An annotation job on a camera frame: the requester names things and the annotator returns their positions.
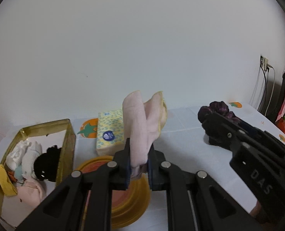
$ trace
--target yellow cloth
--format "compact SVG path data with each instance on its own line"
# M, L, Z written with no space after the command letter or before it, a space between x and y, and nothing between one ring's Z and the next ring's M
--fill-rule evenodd
M122 109L99 113L96 151L99 156L113 156L124 149Z
M5 196L17 195L17 188L10 181L4 166L0 164L0 186Z

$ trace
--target pink cloth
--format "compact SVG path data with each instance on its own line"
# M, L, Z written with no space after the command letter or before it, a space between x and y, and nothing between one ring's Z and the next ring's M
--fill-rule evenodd
M18 187L17 191L18 197L34 208L45 198L45 191L41 184L32 177L29 177L22 186Z
M131 177L136 179L146 172L148 152L166 123L167 108L161 91L145 103L140 91L135 91L124 99L122 110L124 140L130 138Z

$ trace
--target metal screw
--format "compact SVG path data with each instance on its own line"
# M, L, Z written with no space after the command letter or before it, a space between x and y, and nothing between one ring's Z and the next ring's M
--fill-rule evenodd
M75 170L71 173L71 176L74 178L80 177L80 175L81 175L81 172L78 170Z
M117 166L117 163L115 161L110 161L109 163L107 163L108 167L115 167Z
M165 168L169 168L171 166L171 163L169 161L164 161L161 163L161 166Z
M245 148L250 148L250 147L251 147L251 146L250 146L248 143L246 143L246 142L242 142L242 146L245 147Z
M204 179L204 178L207 177L208 174L207 174L206 171L200 170L200 171L197 173L197 175L198 175L199 178Z

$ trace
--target white wall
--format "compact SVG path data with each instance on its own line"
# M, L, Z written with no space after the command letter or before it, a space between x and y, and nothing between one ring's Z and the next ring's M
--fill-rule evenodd
M4 0L0 140L11 125L119 108L134 90L163 90L169 108L249 102L261 54L281 84L275 0Z

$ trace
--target yellow tissue package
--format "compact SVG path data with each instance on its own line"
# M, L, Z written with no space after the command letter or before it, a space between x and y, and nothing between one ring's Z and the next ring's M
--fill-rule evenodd
M99 113L97 124L97 146L99 156L113 156L124 149L122 109Z

